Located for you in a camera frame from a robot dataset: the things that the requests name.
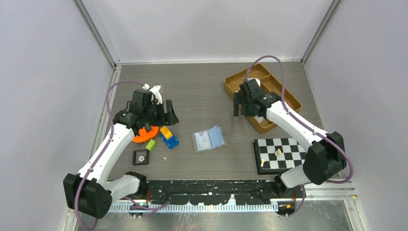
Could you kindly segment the white printed credit card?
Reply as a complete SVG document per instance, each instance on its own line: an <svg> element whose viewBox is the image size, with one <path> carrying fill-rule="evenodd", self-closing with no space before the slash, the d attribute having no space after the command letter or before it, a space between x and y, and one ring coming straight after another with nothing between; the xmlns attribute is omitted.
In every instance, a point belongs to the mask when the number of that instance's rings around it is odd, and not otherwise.
<svg viewBox="0 0 408 231"><path fill-rule="evenodd" d="M208 131L194 133L197 151L205 151L212 148Z"/></svg>

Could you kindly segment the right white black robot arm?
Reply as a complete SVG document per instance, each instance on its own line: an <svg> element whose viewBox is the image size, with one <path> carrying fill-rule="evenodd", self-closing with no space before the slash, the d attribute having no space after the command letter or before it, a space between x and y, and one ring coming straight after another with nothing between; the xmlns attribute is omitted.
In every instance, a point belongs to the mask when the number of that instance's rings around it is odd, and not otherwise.
<svg viewBox="0 0 408 231"><path fill-rule="evenodd" d="M327 133L297 114L274 92L264 93L260 81L250 79L233 93L234 116L263 117L294 138L306 151L304 163L275 177L275 193L288 197L294 187L321 185L348 166L344 140L338 132Z"/></svg>

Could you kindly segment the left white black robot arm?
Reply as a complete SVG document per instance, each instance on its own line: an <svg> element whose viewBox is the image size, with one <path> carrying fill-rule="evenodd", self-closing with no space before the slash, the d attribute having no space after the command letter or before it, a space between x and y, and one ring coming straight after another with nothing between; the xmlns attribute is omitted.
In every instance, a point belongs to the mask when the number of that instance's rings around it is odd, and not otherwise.
<svg viewBox="0 0 408 231"><path fill-rule="evenodd" d="M163 101L160 89L160 85L145 85L134 90L130 105L115 114L113 127L92 158L75 175L66 175L63 186L70 209L101 219L112 203L126 196L142 199L147 195L148 184L142 174L129 171L114 181L107 178L126 146L145 125L171 126L179 122L172 101Z"/></svg>

